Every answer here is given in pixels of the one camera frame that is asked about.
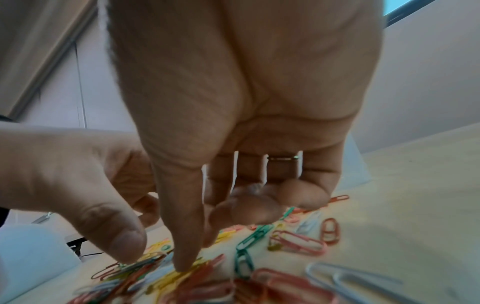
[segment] hand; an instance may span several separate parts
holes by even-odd
[[[160,204],[136,135],[0,123],[0,140],[3,207],[57,212],[120,262],[143,254]]]
[[[221,228],[328,203],[379,59],[380,0],[116,0],[107,12],[178,270]],[[302,172],[279,160],[299,151]]]

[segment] beige tabletop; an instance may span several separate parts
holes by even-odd
[[[424,303],[480,303],[480,124],[375,151],[365,161],[373,181],[337,193],[351,199],[322,209],[323,219],[335,217],[341,225],[339,244],[307,257],[269,252],[263,240],[251,251],[256,267],[303,275],[310,262],[325,261],[399,278],[404,293]],[[233,276],[235,245],[248,234],[244,229],[202,254],[225,253],[221,271]],[[148,233],[150,244],[169,236],[165,227]],[[12,303],[67,303],[112,263],[99,256]]]

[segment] table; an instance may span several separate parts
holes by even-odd
[[[308,263],[321,260],[402,279],[405,293],[424,303],[479,303],[480,124],[375,151],[365,161],[373,182],[338,193],[351,199],[322,209],[323,219],[335,217],[341,224],[339,244],[322,257],[299,258],[269,252],[263,240],[251,251],[256,266],[301,275]],[[222,271],[233,274],[235,245],[247,235],[244,229],[204,255],[226,253]],[[161,227],[148,233],[148,242],[169,236]],[[67,303],[74,290],[112,263],[99,256],[12,304]]]

